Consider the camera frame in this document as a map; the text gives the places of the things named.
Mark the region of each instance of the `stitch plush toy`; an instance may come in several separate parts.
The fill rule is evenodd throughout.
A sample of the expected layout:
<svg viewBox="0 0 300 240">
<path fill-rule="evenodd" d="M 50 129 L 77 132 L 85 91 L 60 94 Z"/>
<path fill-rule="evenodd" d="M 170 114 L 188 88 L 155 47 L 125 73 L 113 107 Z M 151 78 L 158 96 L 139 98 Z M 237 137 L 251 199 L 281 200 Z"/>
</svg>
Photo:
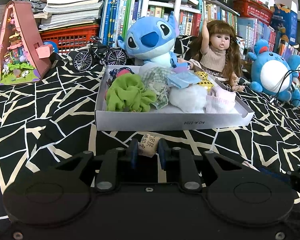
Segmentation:
<svg viewBox="0 0 300 240">
<path fill-rule="evenodd" d="M 174 68 L 175 72 L 186 71 L 188 63 L 178 63 L 177 56 L 171 52 L 179 27 L 173 13 L 169 20 L 158 17 L 141 17 L 127 31 L 126 41 L 118 37 L 118 45 L 127 54 L 143 60 L 154 62 L 160 67 Z"/>
<path fill-rule="evenodd" d="M 266 40 L 258 40 L 253 49 L 255 54 L 248 53 L 248 57 L 254 61 L 251 68 L 250 88 L 255 92 L 264 92 L 270 96 L 279 92 L 280 101 L 290 101 L 293 106 L 299 106 L 299 90 L 290 92 L 292 78 L 297 77 L 298 73 L 288 74 L 280 88 L 283 78 L 290 70 L 288 63 L 280 55 L 269 52 Z"/>
</svg>

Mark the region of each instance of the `miniature dollhouse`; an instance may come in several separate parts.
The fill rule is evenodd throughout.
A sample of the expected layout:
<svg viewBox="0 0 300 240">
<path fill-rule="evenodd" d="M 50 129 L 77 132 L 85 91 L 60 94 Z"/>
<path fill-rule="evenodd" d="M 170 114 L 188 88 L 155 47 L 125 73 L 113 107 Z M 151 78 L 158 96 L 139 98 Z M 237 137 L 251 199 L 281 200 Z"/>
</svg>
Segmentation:
<svg viewBox="0 0 300 240">
<path fill-rule="evenodd" d="M 29 2 L 6 5 L 0 32 L 0 85 L 39 81 L 51 67 L 52 45 L 44 45 Z"/>
</svg>

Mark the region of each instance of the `bicycle wheel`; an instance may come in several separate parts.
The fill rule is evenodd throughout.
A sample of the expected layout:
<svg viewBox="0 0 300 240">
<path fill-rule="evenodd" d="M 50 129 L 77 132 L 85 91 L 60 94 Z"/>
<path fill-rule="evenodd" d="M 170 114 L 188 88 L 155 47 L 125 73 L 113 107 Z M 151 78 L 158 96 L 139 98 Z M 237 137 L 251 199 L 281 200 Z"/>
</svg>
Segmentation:
<svg viewBox="0 0 300 240">
<path fill-rule="evenodd" d="M 92 55 L 88 51 L 80 51 L 73 60 L 74 68 L 80 72 L 88 70 L 92 66 Z"/>
<path fill-rule="evenodd" d="M 127 54 L 121 48 L 109 50 L 104 59 L 106 65 L 125 65 L 127 63 Z"/>
</svg>

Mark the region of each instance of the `bicycle model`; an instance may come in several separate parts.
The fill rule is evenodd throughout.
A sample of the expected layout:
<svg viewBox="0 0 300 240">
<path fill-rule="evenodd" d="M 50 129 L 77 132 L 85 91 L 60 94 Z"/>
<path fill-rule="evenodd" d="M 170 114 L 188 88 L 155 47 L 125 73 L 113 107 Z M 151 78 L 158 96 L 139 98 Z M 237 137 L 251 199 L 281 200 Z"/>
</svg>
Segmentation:
<svg viewBox="0 0 300 240">
<path fill-rule="evenodd" d="M 79 49 L 75 55 L 73 65 L 79 72 L 86 71 L 93 66 L 96 61 L 101 65 L 125 65 L 127 63 L 127 54 L 118 47 L 111 47 L 114 41 L 108 42 L 108 45 L 101 43 L 102 39 L 91 37 L 87 45 Z"/>
</svg>

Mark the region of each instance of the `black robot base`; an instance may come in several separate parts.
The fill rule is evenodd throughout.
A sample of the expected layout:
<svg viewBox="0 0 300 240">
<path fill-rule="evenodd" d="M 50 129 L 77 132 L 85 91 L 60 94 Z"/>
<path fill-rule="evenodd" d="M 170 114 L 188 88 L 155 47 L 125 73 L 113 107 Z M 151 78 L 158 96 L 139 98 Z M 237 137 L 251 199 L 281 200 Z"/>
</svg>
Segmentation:
<svg viewBox="0 0 300 240">
<path fill-rule="evenodd" d="M 140 181 L 140 162 L 151 159 L 138 156 L 135 139 L 15 181 L 3 194 L 12 224 L 0 239 L 300 239 L 290 184 L 215 152 L 171 149 L 164 139 L 157 152 L 175 182 Z"/>
</svg>

